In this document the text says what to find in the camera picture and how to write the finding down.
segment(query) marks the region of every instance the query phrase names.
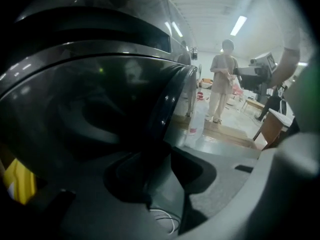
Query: ceiling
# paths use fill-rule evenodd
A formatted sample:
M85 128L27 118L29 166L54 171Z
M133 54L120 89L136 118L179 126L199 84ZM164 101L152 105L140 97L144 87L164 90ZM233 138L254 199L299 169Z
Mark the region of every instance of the ceiling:
M171 0L193 34L200 51L218 53L224 39L234 41L234 55L254 58L271 51L279 61L282 35L267 0ZM236 36L230 33L239 16L247 17ZM302 36L301 61L307 61L312 51L310 38Z

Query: bottle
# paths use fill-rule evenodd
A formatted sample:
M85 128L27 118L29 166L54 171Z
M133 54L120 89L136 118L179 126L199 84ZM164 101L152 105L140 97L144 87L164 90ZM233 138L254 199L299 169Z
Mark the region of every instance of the bottle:
M197 93L196 103L190 120L188 133L184 145L192 149L196 146L196 141L204 132L205 117L209 109L209 104L204 100L202 92Z

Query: floor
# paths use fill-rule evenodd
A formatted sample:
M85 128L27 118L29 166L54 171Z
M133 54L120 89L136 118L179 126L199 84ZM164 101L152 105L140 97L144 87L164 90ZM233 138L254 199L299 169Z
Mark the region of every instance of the floor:
M211 90L203 89L202 92L205 99L210 97ZM244 131L248 138L252 139L261 127L261 123L255 120L254 115L259 115L261 111L249 105L242 109L245 100L246 97L243 97L242 101L235 98L233 105L227 104L221 115L221 120L222 125ZM267 144L262 134L255 140L255 144L258 149L262 149Z

